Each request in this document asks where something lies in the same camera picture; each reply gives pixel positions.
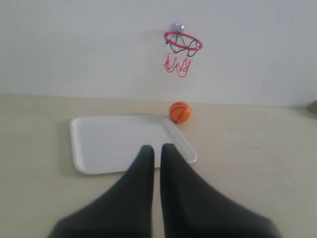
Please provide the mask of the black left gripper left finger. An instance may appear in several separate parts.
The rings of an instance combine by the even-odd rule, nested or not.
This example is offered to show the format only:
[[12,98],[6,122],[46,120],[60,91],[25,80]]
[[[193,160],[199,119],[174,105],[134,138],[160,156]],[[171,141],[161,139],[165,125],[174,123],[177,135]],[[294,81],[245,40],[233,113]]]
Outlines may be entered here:
[[150,238],[154,150],[141,147],[126,173],[103,195],[60,219],[51,238]]

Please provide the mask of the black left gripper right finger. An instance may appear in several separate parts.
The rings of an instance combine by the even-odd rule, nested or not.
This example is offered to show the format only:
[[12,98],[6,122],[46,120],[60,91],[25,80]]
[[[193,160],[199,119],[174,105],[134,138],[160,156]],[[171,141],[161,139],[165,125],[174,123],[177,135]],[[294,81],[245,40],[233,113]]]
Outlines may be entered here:
[[174,144],[164,144],[160,197],[167,238],[279,238],[275,224],[204,181]]

